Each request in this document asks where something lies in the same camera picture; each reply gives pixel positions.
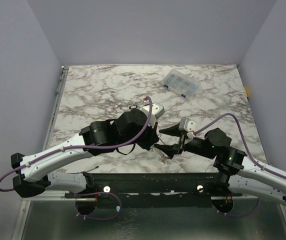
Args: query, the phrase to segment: plastic storage box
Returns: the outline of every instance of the plastic storage box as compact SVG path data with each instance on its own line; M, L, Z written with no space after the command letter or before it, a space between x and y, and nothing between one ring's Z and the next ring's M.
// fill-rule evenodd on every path
M166 89L183 98L191 98L199 92L201 85L194 79L174 69L166 75L162 83Z

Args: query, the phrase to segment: metal floor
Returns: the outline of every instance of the metal floor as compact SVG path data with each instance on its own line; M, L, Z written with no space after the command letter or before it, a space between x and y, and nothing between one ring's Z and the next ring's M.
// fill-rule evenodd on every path
M257 201L235 199L231 213L249 212ZM114 214L102 211L102 217ZM76 217L74 201L32 201L22 239L286 240L286 224L280 207L266 200L257 212L242 218L223 216L212 208L125 208L107 222Z

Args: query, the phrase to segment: marble surface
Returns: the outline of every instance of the marble surface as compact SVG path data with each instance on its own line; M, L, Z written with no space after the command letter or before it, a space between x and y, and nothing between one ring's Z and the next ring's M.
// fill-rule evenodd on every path
M201 92L192 99L184 99L166 90L161 81L170 72L179 72L201 84ZM162 104L165 113L158 120L159 129L177 124L189 117L203 127L224 113L233 113L240 121L245 139L254 157L266 162L259 134L235 65L84 65L69 68L62 100L50 146L57 145L93 121L118 118L129 106L142 106L142 99L150 96ZM232 138L231 145L245 150L237 125L225 117L213 128L220 128ZM203 137L208 131L200 133ZM166 144L174 144L177 137L162 135ZM127 153L132 146L122 147ZM82 159L59 170L67 173L93 170L93 173L202 173L216 172L213 160L184 152L173 159L161 160L153 150L140 147L129 155L112 152Z

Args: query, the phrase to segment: white wall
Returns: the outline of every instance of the white wall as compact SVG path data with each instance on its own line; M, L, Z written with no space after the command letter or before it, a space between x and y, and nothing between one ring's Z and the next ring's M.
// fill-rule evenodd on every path
M0 0L0 176L10 156L41 150L61 66L26 0ZM11 187L12 177L4 181ZM0 192L0 240L11 239L21 198Z
M286 170L286 0L278 0L239 68L267 160Z
M28 0L62 65L240 64L275 0Z

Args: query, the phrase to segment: metal screw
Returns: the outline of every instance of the metal screw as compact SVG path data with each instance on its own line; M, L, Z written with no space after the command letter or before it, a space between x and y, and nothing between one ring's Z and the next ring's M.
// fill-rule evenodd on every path
M204 191L204 187L203 187L202 185L198 185L198 186L196 187L196 189L197 189L197 191L198 191L199 193L202 193L202 192Z

